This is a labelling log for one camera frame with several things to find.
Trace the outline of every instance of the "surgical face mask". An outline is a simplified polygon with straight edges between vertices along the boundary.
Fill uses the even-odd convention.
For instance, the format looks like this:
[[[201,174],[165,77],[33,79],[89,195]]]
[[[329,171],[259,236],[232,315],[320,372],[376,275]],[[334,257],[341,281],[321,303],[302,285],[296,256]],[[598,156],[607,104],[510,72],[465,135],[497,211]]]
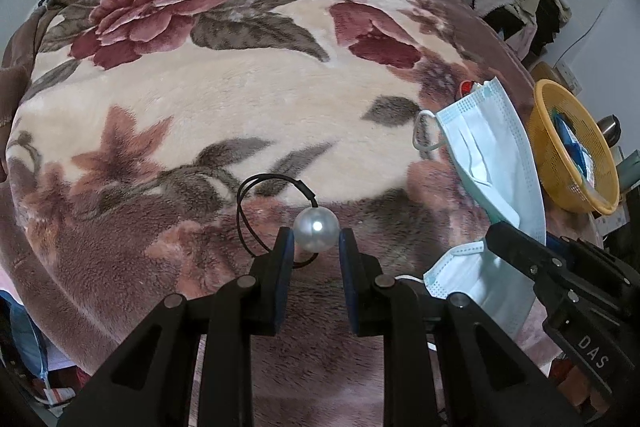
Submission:
[[[424,118],[436,119],[442,142],[418,143]],[[444,145],[466,191],[492,223],[508,221],[545,244],[545,211],[529,139],[497,78],[436,115],[420,112],[415,148],[431,151]],[[447,251],[424,274],[424,283],[434,297],[468,294],[512,338],[535,298],[532,281],[487,250],[484,241]]]

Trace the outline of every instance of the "pearl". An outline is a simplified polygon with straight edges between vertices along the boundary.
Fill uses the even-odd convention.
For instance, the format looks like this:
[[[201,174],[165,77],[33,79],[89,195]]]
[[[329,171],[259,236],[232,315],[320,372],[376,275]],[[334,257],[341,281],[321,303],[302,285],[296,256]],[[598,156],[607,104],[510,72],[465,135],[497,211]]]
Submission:
[[[324,206],[305,208],[293,222],[293,238],[308,253],[323,252],[338,243],[340,223]]]

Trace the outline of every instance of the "fleece blanket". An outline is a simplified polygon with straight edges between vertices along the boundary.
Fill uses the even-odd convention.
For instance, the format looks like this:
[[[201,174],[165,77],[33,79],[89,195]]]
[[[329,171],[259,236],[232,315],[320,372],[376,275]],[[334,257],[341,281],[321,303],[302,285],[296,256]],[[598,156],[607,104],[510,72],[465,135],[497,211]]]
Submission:
[[[251,174],[302,178],[386,273],[421,277],[488,221],[446,150],[412,147],[414,116],[494,76],[526,120],[530,76],[461,0],[51,0],[0,72],[2,266],[89,373],[163,296],[248,270]],[[272,243],[304,206],[269,182],[244,210]],[[552,232],[594,241],[547,206]],[[539,363],[542,317],[519,339]],[[382,422],[382,343],[350,334],[336,251],[293,273],[282,333],[253,348],[258,425]]]

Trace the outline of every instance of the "metal screw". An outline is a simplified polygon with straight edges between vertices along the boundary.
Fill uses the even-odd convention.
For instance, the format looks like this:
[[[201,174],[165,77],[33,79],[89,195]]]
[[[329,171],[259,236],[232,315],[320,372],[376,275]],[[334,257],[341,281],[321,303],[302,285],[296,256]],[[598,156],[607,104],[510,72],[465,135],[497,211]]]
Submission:
[[[243,275],[238,277],[238,286],[241,288],[251,288],[257,281],[253,275]]]
[[[391,288],[396,284],[396,279],[391,275],[378,275],[374,279],[374,283],[378,288]]]
[[[471,302],[471,299],[465,293],[455,292],[449,295],[449,302],[456,308],[464,308]]]
[[[164,301],[162,301],[162,303],[165,305],[166,308],[171,309],[171,308],[177,308],[178,306],[180,306],[183,300],[184,300],[184,297],[179,293],[172,293],[171,295],[167,295],[164,298]]]

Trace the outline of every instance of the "yellow plastic basket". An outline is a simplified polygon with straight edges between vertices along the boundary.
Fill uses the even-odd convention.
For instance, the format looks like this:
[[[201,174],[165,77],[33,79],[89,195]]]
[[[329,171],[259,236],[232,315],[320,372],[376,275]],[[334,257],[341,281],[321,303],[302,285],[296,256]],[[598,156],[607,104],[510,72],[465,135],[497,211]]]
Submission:
[[[535,107],[527,124],[527,135],[538,177],[549,197],[570,212],[597,210],[612,214],[620,199],[618,173],[597,124],[568,90],[552,80],[539,80],[534,90]],[[567,153],[551,121],[556,109],[571,120],[575,136],[590,152],[595,169],[595,188],[584,179]]]

